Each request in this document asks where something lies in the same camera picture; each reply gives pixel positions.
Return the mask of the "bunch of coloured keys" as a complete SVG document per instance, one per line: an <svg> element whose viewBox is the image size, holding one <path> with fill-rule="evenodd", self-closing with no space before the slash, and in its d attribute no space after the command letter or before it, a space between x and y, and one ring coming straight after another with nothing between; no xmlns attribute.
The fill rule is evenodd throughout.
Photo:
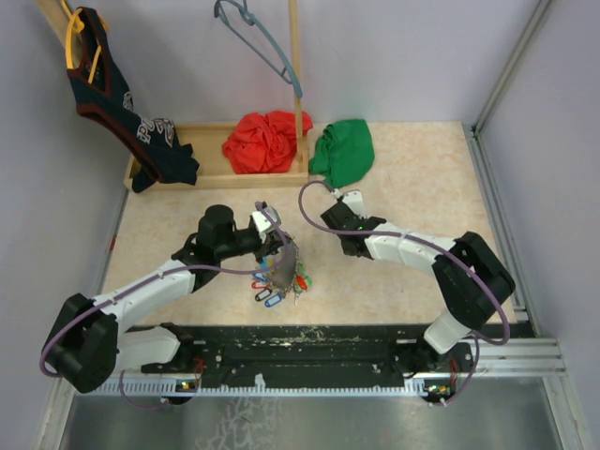
<svg viewBox="0 0 600 450"><path fill-rule="evenodd" d="M268 271L252 276L251 288L256 291L254 300L262 303L266 308L273 308L290 294L297 304L298 297L312 286L312 279L300 260L295 263L294 269L291 267L274 269L275 262L274 258L263 258L259 263L261 269L268 269Z"/></svg>

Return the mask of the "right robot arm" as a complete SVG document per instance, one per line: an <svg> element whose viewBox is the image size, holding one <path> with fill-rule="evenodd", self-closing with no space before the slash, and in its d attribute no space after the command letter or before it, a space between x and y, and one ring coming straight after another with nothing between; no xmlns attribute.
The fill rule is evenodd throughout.
<svg viewBox="0 0 600 450"><path fill-rule="evenodd" d="M420 363L441 370L452 348L480 330L514 292L516 283L483 237L465 232L440 238L402 230L381 217L365 217L339 201L321 214L348 256L401 263L435 278L445 311L427 328Z"/></svg>

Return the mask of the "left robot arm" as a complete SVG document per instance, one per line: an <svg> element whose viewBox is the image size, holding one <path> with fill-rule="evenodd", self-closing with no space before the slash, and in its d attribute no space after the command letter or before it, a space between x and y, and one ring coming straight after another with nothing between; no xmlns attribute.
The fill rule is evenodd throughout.
<svg viewBox="0 0 600 450"><path fill-rule="evenodd" d="M171 324L134 330L140 320L171 301L188 296L225 272L223 262L253 255L293 255L291 237L280 228L277 211L256 205L244 229L233 210L222 204L208 207L198 230L158 269L128 285L89 298L70 296L61 307L41 350L40 371L63 378L78 392L90 393L113 374L147 365L165 364L185 371L195 360L194 348Z"/></svg>

